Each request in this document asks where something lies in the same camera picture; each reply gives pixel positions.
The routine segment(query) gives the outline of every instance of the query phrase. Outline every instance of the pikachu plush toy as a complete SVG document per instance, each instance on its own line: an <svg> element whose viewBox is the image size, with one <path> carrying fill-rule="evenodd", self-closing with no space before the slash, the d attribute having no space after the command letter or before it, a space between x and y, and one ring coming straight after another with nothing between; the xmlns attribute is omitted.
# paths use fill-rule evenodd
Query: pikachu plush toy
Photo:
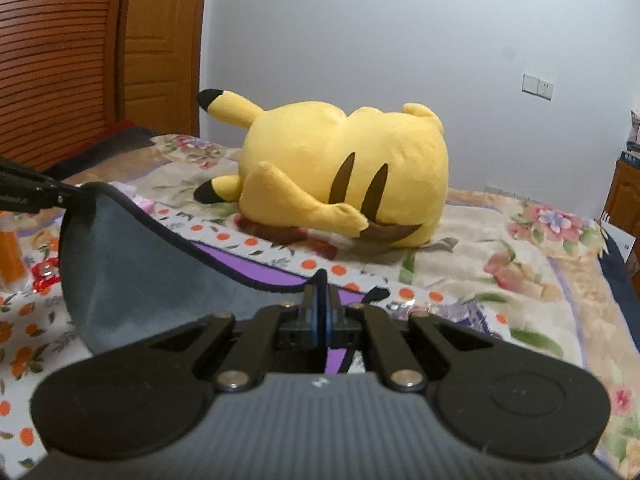
<svg viewBox="0 0 640 480"><path fill-rule="evenodd" d="M253 222L302 227L417 247L436 229L449 159L439 118L426 106L402 112L322 102L264 111L229 91L203 90L200 106L248 129L239 172L204 182L201 203L239 202Z"/></svg>

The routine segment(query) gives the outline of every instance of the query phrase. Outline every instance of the orange bottle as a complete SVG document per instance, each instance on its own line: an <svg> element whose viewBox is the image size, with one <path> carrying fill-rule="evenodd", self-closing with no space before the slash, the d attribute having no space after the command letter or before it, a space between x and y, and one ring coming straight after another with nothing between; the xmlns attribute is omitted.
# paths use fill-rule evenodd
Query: orange bottle
<svg viewBox="0 0 640 480"><path fill-rule="evenodd" d="M29 279L15 227L12 216L0 211L0 289L9 294L23 290Z"/></svg>

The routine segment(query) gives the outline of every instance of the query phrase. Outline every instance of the floral blanket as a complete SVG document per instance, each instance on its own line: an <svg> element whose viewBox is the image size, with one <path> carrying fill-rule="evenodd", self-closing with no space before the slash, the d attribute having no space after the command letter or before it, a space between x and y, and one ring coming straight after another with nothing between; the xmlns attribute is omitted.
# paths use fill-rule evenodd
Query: floral blanket
<svg viewBox="0 0 640 480"><path fill-rule="evenodd" d="M127 182L156 204L158 221L187 238L202 240L206 232L219 248L297 274L325 267L346 288L358 288L361 276L378 280L393 290L384 306L396 315L430 308L455 317L463 306L475 328L485 323L489 332L590 370L612 403L597 456L622 478L640 474L640 358L600 270L597 257L605 245L595 222L550 206L451 189L436 234L417 250L386 250L306 230L270 243L238 219L235 205L193 201L203 181L237 171L236 150L185 136L154 142L69 182ZM28 258L57 250L60 213L19 219ZM18 476L44 452L28 419L35 384L88 351L75 339L59 285L0 304L0 452L7 472Z"/></svg>

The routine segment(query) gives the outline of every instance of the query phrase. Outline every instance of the stack of books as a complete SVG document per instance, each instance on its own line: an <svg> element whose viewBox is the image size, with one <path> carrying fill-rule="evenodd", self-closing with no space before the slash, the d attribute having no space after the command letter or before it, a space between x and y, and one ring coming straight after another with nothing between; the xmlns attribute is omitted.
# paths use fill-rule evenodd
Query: stack of books
<svg viewBox="0 0 640 480"><path fill-rule="evenodd" d="M640 114L631 112L631 133L626 140L626 150L620 153L620 160L640 169Z"/></svg>

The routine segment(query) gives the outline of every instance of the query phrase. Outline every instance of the white wall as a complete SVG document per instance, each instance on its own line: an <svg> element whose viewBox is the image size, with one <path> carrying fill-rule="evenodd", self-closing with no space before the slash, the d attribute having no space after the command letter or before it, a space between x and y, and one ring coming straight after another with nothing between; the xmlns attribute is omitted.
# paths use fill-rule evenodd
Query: white wall
<svg viewBox="0 0 640 480"><path fill-rule="evenodd" d="M264 108L432 107L450 184L593 217L640 96L640 0L207 0L203 88ZM523 72L555 84L523 94ZM202 135L244 131L203 115Z"/></svg>

